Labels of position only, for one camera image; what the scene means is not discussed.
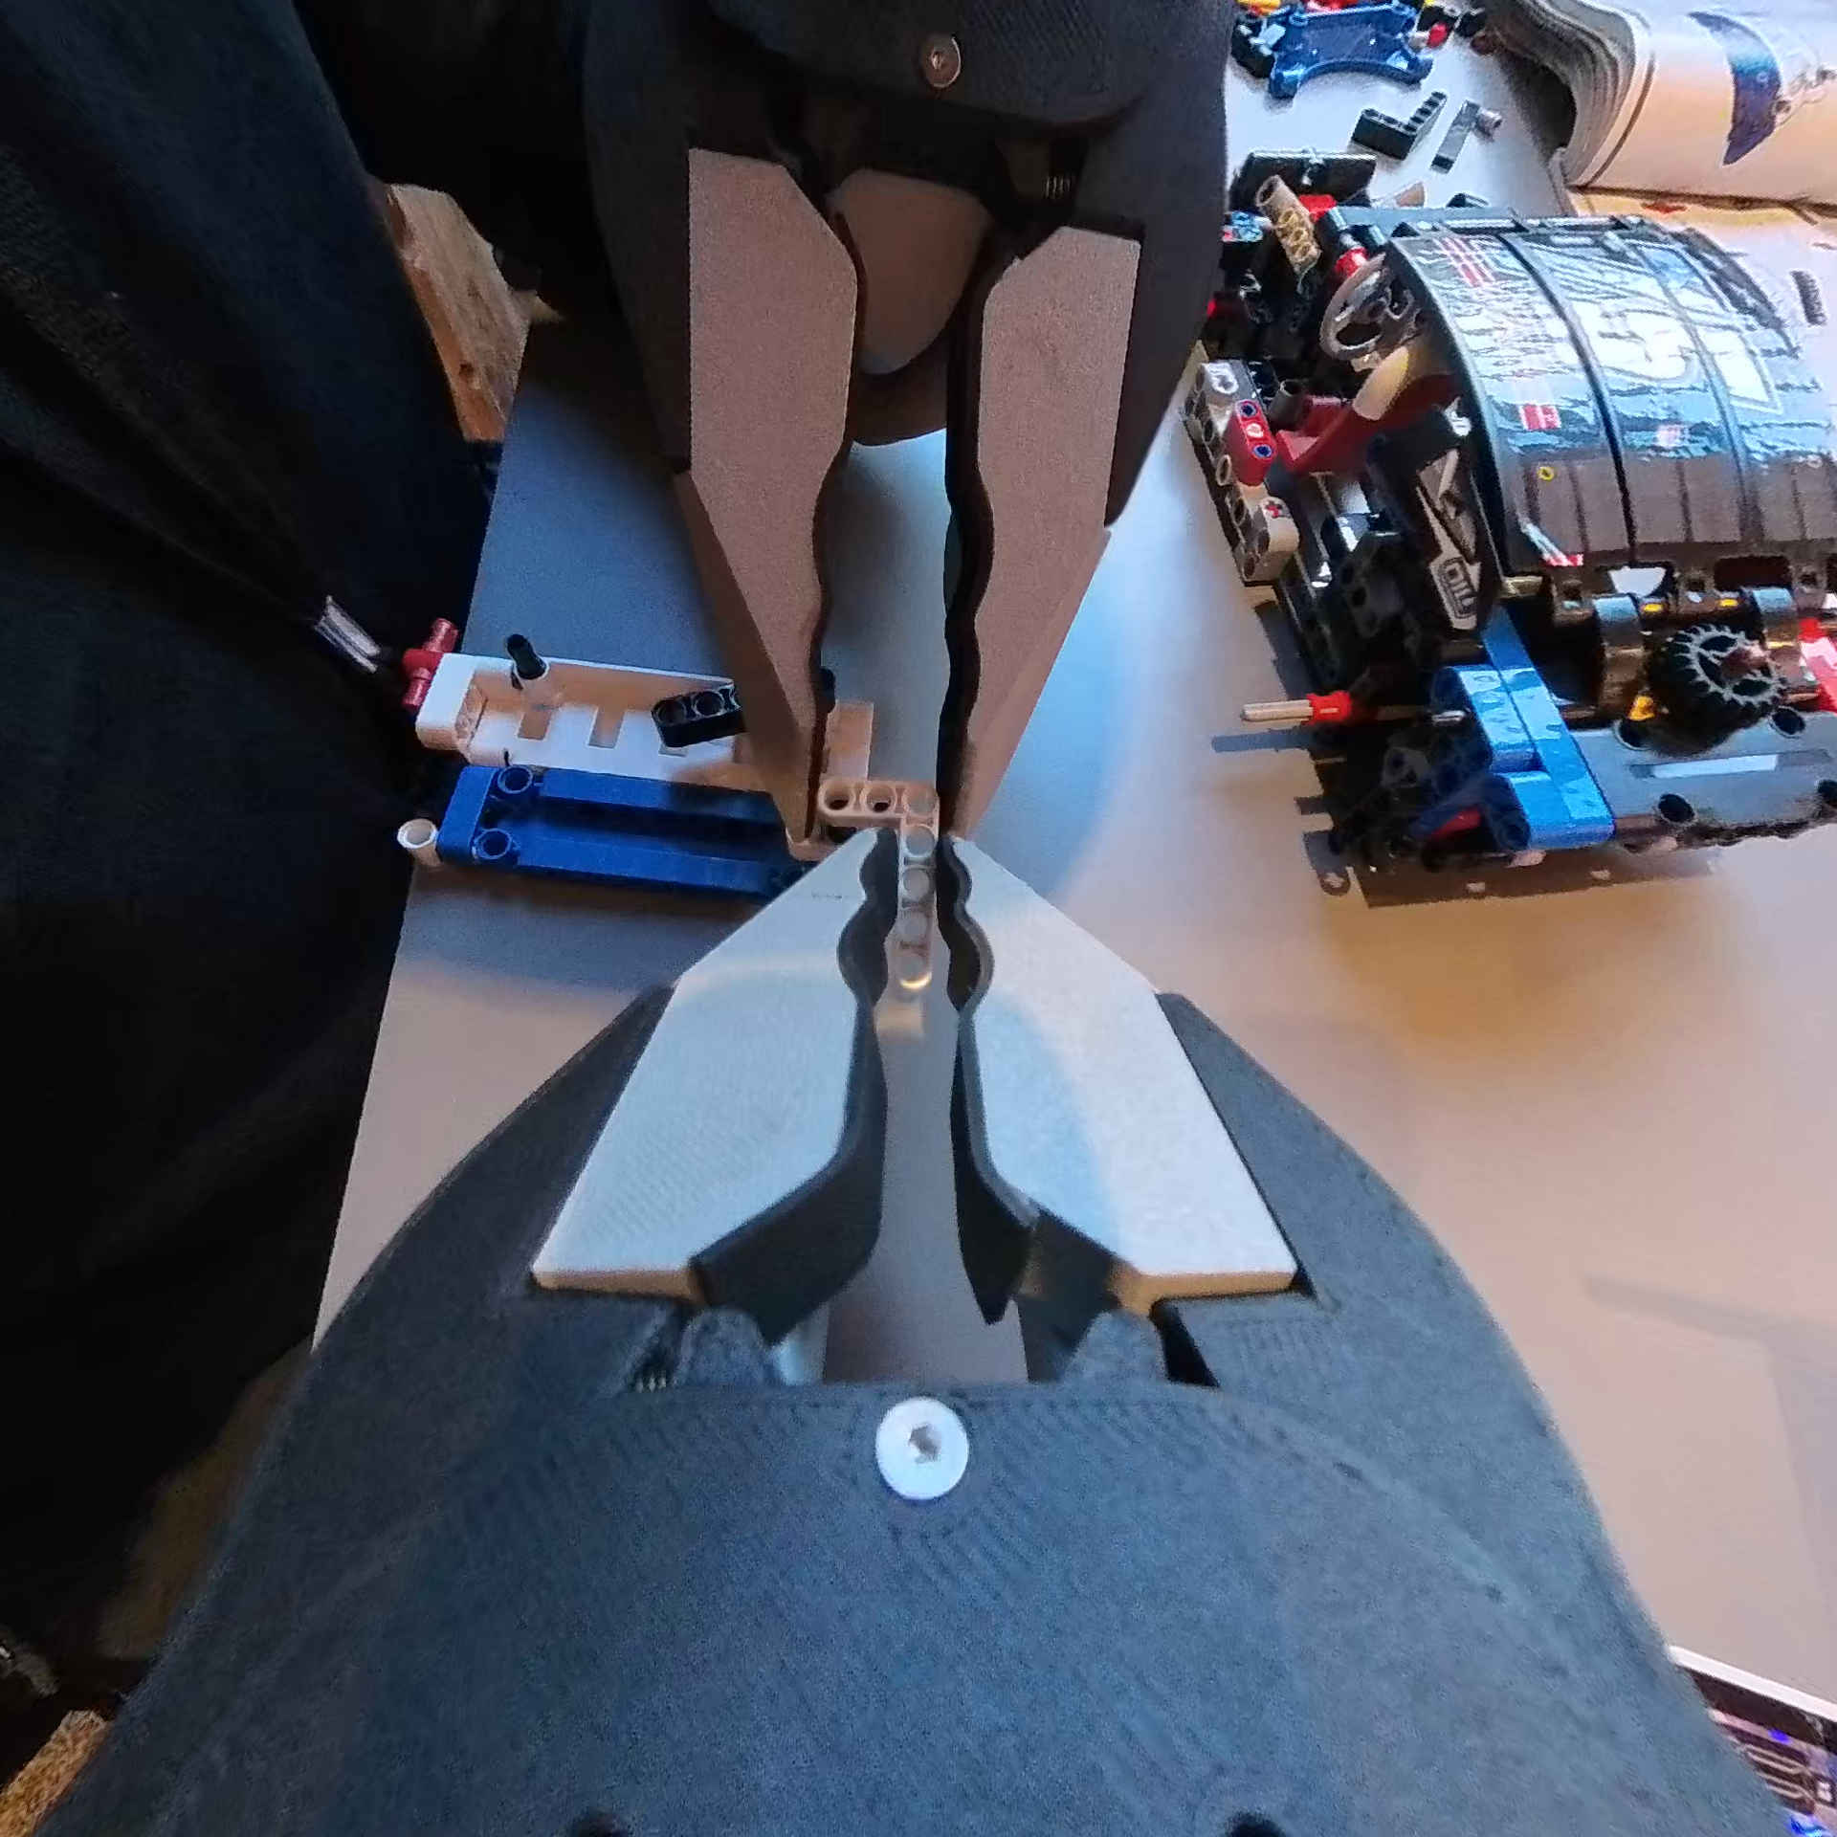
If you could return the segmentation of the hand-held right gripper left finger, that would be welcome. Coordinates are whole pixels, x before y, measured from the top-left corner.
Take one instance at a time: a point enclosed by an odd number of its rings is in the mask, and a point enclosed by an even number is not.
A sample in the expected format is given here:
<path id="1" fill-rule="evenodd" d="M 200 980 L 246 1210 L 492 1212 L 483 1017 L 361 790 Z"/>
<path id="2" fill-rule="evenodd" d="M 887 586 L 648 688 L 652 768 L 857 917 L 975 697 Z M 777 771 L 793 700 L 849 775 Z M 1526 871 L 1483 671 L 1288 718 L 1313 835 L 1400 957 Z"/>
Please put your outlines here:
<path id="1" fill-rule="evenodd" d="M 857 831 L 674 980 L 532 1282 L 797 1333 L 877 1242 L 882 988 L 885 834 Z"/>

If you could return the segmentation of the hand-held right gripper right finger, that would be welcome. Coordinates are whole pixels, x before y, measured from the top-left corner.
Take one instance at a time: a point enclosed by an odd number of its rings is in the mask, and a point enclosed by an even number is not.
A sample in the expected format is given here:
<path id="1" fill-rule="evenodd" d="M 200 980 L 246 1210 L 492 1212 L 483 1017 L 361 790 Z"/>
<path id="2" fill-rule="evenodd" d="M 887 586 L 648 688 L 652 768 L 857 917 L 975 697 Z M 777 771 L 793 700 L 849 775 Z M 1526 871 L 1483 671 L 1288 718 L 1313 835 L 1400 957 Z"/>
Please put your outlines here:
<path id="1" fill-rule="evenodd" d="M 960 1255 L 995 1323 L 1282 1293 L 1299 1256 L 1155 986 L 949 838 Z"/>

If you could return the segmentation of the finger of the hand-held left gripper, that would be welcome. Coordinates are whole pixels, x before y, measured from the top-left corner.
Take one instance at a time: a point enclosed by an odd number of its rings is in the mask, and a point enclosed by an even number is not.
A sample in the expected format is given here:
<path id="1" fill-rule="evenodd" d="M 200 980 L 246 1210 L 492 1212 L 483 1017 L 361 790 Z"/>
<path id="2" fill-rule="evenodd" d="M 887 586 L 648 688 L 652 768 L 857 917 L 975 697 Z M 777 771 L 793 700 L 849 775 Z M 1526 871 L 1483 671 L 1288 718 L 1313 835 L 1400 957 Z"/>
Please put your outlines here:
<path id="1" fill-rule="evenodd" d="M 796 847 L 825 734 L 820 511 L 844 451 L 855 334 L 855 258 L 796 176 L 688 149 L 691 454 L 677 498 L 752 765 Z"/>
<path id="2" fill-rule="evenodd" d="M 975 272 L 952 350 L 943 823 L 986 813 L 1109 541 L 1139 245 L 1057 227 Z"/>

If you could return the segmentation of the blue white brick assembly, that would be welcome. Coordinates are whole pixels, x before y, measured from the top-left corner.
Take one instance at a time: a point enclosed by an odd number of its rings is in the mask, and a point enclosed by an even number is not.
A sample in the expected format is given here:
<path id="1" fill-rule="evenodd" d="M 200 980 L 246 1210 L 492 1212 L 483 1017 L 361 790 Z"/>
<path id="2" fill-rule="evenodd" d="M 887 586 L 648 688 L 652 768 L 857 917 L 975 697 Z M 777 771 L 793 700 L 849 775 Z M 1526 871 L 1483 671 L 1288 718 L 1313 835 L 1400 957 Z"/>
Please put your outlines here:
<path id="1" fill-rule="evenodd" d="M 445 802 L 395 834 L 423 865 L 769 902 L 834 847 L 788 835 L 728 678 L 544 656 L 521 634 L 465 652 L 445 621 L 401 675 L 421 745 L 456 765 Z"/>

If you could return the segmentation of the white angled brick beam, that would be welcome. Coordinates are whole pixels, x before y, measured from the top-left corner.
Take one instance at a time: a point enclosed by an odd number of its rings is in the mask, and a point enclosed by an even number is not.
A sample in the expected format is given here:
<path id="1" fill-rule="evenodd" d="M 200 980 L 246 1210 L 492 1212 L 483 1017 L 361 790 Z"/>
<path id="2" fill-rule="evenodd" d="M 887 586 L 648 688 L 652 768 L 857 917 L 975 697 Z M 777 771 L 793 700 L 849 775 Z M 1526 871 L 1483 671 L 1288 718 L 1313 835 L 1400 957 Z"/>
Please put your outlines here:
<path id="1" fill-rule="evenodd" d="M 867 831 L 897 842 L 897 909 L 885 966 L 897 998 L 927 994 L 938 939 L 938 790 L 885 775 L 825 775 L 815 796 L 815 838 L 840 843 Z"/>

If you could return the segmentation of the pile of loose bricks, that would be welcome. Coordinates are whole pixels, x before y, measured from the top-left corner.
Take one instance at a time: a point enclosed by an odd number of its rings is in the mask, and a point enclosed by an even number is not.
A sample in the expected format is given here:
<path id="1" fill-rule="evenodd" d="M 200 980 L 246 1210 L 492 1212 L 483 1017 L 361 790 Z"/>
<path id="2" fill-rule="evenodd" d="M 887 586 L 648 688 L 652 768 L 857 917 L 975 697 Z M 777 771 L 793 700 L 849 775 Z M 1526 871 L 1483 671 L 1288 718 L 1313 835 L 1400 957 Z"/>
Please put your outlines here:
<path id="1" fill-rule="evenodd" d="M 1233 18 L 1229 30 L 1229 56 L 1239 63 L 1239 68 L 1261 78 L 1266 88 L 1266 75 L 1272 68 L 1272 55 L 1273 55 L 1273 12 L 1282 10 L 1291 1 L 1240 1 Z M 1315 8 L 1344 8 L 1355 1 L 1308 1 Z M 1431 56 L 1438 48 L 1453 38 L 1453 36 L 1474 36 L 1486 25 L 1486 4 L 1482 1 L 1411 1 L 1419 4 L 1419 26 L 1427 30 L 1427 48 Z"/>

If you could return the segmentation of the brick race car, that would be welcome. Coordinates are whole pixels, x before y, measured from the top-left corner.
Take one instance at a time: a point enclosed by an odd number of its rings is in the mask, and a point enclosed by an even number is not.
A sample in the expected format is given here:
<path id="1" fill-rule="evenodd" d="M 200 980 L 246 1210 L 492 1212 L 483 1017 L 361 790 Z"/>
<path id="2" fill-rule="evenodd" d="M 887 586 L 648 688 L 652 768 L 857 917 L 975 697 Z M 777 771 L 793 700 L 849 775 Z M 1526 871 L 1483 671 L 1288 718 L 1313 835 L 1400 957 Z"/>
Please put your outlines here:
<path id="1" fill-rule="evenodd" d="M 1833 828 L 1833 403 L 1649 215 L 1369 197 L 1248 153 L 1183 428 L 1299 694 L 1319 882 L 1605 882 Z"/>

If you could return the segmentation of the person's black jacket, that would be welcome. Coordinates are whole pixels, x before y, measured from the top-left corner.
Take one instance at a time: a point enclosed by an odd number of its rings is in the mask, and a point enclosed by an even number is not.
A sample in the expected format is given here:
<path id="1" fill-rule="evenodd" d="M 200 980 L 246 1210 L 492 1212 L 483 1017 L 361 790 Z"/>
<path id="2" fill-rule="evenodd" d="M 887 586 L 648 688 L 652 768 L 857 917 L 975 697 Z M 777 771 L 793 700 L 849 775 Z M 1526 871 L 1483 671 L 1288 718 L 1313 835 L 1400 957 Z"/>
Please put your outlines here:
<path id="1" fill-rule="evenodd" d="M 490 504 L 375 182 L 600 283 L 585 10 L 2 4 L 4 1748 L 317 1312 Z"/>

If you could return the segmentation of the building instruction booklet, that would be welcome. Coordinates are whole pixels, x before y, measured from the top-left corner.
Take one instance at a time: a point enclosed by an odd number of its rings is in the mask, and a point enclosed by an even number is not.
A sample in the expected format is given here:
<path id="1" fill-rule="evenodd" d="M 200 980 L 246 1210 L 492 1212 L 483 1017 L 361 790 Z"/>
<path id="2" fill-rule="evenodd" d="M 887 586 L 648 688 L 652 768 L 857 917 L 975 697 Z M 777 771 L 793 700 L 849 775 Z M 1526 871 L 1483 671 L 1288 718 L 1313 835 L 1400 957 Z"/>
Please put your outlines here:
<path id="1" fill-rule="evenodd" d="M 1561 78 L 1561 201 L 1695 227 L 1833 323 L 1831 1 L 1493 1 L 1500 45 Z"/>

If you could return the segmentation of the holographic sticker sheet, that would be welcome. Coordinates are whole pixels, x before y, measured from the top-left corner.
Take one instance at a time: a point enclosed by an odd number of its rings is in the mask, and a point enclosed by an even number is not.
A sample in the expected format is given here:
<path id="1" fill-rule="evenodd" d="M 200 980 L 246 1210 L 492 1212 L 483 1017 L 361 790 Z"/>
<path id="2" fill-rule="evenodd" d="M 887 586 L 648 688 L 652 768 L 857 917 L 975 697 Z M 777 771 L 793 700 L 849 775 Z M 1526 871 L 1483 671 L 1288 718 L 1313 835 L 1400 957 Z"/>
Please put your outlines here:
<path id="1" fill-rule="evenodd" d="M 1792 1833 L 1833 1833 L 1833 1702 L 1669 1644 L 1710 1718 L 1774 1793 Z"/>

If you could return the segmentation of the wooden furniture frame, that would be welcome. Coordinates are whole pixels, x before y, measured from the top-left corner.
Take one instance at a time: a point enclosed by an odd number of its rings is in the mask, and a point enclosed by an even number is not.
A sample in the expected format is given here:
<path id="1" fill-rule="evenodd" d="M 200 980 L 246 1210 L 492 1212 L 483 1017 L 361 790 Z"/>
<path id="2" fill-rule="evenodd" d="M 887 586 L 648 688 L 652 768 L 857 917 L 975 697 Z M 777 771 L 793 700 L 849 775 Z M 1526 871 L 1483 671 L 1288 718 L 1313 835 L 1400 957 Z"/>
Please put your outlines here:
<path id="1" fill-rule="evenodd" d="M 372 190 L 434 338 L 461 433 L 503 443 L 529 329 L 521 294 L 451 197 L 383 182 Z"/>

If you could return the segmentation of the blue curved brick frame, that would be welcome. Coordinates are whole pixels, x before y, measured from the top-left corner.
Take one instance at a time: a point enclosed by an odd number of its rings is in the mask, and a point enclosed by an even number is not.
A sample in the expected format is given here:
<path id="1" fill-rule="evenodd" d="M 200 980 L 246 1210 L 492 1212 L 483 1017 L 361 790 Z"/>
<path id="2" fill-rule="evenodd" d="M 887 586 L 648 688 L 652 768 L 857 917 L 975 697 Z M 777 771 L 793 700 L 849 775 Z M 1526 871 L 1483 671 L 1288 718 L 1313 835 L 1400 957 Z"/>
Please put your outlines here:
<path id="1" fill-rule="evenodd" d="M 1419 4 L 1355 1 L 1315 8 L 1291 1 L 1273 12 L 1273 55 L 1266 93 L 1291 100 L 1318 75 L 1377 75 L 1415 88 L 1431 71 Z"/>

